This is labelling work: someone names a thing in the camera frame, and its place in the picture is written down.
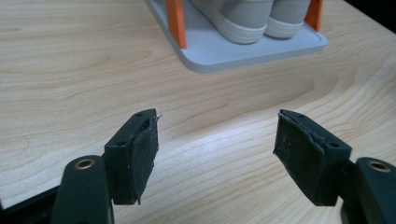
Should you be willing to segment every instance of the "shoe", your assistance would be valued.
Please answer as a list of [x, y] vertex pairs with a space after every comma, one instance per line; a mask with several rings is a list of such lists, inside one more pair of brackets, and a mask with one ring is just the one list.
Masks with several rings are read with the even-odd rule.
[[265, 34], [276, 38], [294, 37], [304, 24], [311, 0], [274, 0]]
[[229, 41], [252, 44], [264, 34], [274, 0], [191, 0]]

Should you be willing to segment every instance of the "wooden table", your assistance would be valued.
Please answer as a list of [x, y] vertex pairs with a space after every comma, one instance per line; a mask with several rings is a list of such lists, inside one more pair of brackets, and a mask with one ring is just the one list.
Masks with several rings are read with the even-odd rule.
[[396, 164], [396, 35], [342, 0], [325, 1], [320, 54], [199, 75], [143, 1], [0, 3], [0, 198], [60, 183], [101, 155], [133, 113], [155, 107], [160, 151], [141, 206], [116, 223], [337, 223], [272, 154], [277, 112], [314, 119]]

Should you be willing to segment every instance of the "table surface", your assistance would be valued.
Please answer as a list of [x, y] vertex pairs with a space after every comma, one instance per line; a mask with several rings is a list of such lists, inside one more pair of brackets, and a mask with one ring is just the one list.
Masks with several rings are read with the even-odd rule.
[[277, 112], [306, 114], [354, 149], [396, 164], [396, 35], [324, 1], [320, 54], [200, 75], [186, 69], [144, 1], [0, 3], [0, 198], [59, 185], [120, 126], [156, 108], [160, 151], [142, 205], [116, 223], [337, 223], [274, 148]]

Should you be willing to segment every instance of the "shoe sole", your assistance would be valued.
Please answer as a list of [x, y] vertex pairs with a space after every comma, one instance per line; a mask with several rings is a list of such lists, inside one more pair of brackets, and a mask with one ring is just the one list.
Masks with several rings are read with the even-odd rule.
[[262, 28], [247, 28], [235, 24], [225, 18], [218, 9], [210, 2], [204, 0], [191, 0], [191, 3], [198, 8], [219, 30], [219, 32], [235, 44], [252, 44], [260, 40], [267, 25]]
[[267, 29], [265, 34], [276, 38], [292, 38], [303, 26], [304, 22], [298, 24], [286, 23], [269, 18], [267, 22]]

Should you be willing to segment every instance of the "orange post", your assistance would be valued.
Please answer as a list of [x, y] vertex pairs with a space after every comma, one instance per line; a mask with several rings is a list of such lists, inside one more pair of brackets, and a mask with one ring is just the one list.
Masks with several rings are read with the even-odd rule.
[[311, 0], [308, 11], [305, 16], [305, 22], [316, 32], [319, 32], [321, 25], [323, 0]]
[[165, 0], [169, 32], [182, 49], [187, 48], [184, 30], [184, 14], [182, 0]]

